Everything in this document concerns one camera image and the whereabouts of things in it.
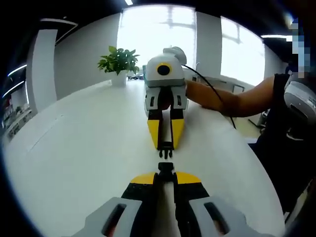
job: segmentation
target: human arm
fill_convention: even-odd
[[[274,76],[266,78],[253,89],[240,94],[216,89],[224,103],[220,101],[211,87],[195,81],[186,81],[187,97],[204,108],[219,111],[226,116],[252,116],[270,108],[274,78]]]

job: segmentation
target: potted plant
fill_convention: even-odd
[[[133,71],[136,74],[139,71],[139,67],[136,66],[136,57],[139,55],[134,55],[135,51],[109,46],[110,55],[101,56],[98,68],[104,70],[111,78],[112,85],[125,86],[127,72]]]

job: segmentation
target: window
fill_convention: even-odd
[[[221,17],[221,75],[256,86],[264,79],[265,48],[262,40],[245,27]]]
[[[196,14],[194,8],[176,5],[145,5],[124,9],[120,17],[117,47],[136,50],[142,68],[166,47],[185,52],[187,65],[196,63]]]

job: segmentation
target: white tabletop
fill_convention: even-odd
[[[44,236],[79,231],[86,216],[120,197],[132,178],[157,171],[165,161],[148,132],[144,96],[143,81],[129,81],[126,88],[102,82],[51,105],[13,138],[5,150],[8,176]],[[281,206],[268,175],[220,113],[190,101],[180,145],[169,161],[243,212],[250,227],[283,233]]]

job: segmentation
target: green leaves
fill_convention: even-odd
[[[119,74],[123,70],[133,71],[135,74],[139,71],[139,67],[136,66],[138,59],[136,57],[139,54],[133,55],[136,50],[129,51],[122,48],[116,49],[113,46],[109,46],[110,55],[101,56],[101,60],[98,62],[98,68],[104,70],[104,72],[116,72]]]

